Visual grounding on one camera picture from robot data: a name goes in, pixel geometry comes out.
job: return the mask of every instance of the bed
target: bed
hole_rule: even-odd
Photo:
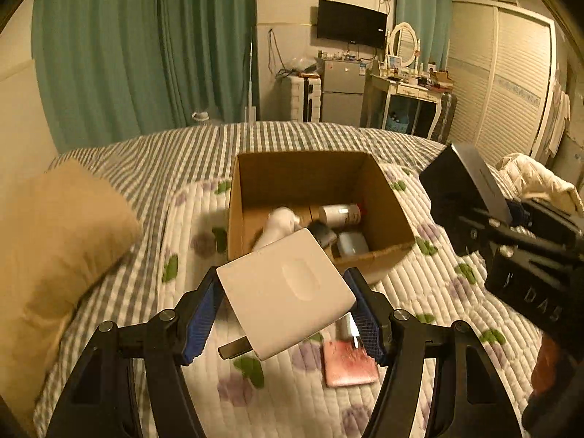
[[[417,173],[443,145],[375,129],[256,122],[173,130],[107,147],[74,150],[54,161],[56,166],[74,158],[108,179],[132,205],[144,238],[82,300],[63,335],[57,363],[34,412],[39,436],[44,436],[66,379],[101,321],[111,319],[119,325],[144,322],[162,308],[172,307],[184,291],[193,288],[200,272],[225,261],[217,242],[208,235],[205,241],[201,234],[212,223],[226,222],[227,181],[234,156],[244,151],[306,149],[368,152],[378,160],[389,182],[408,177],[409,189],[396,195],[419,242],[376,290],[388,295],[394,306],[409,309],[428,322],[449,325],[455,319],[468,320],[484,341],[519,416],[531,392],[529,374],[540,334],[485,292],[482,260],[476,254],[456,257],[445,232],[431,222],[429,200]],[[508,182],[496,178],[507,197],[516,194]],[[188,260],[180,265],[176,281],[165,281],[169,257],[183,251]],[[259,389],[217,354],[218,345],[241,334],[233,311],[224,304],[203,356],[185,370],[207,436],[359,436],[379,393],[383,370],[378,383],[327,389],[319,371],[320,345],[302,343],[262,363],[265,386]],[[327,328],[322,339],[334,334]],[[423,436],[429,410],[433,372],[426,362],[412,436]],[[155,437],[140,363],[136,388],[144,436]]]

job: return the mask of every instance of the person's hand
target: person's hand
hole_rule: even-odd
[[[556,383],[556,365],[560,359],[560,347],[546,334],[541,339],[537,363],[531,374],[535,396],[547,392]]]

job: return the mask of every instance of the teal curtain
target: teal curtain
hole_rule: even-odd
[[[243,120],[255,0],[34,0],[33,58],[59,151]]]
[[[420,62],[446,67],[452,0],[396,0],[395,22],[410,23],[422,46]]]

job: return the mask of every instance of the red packet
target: red packet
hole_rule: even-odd
[[[325,381],[328,387],[371,384],[379,380],[375,359],[352,342],[328,341],[324,344]]]

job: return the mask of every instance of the blue gripper pad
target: blue gripper pad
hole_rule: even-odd
[[[384,365],[387,352],[383,347],[381,338],[381,324],[372,310],[371,304],[372,297],[370,295],[375,293],[371,291],[358,269],[347,269],[343,274],[343,278],[357,299],[351,309],[351,315],[355,324],[357,324],[365,351],[368,356],[375,359],[377,364]]]
[[[201,290],[201,297],[196,306],[195,314],[191,317],[187,327],[186,342],[183,349],[183,364],[185,365],[191,364],[195,357],[203,353],[213,322],[217,316],[217,310],[225,296],[215,269],[212,270],[212,272],[209,270],[196,290],[197,292]]]

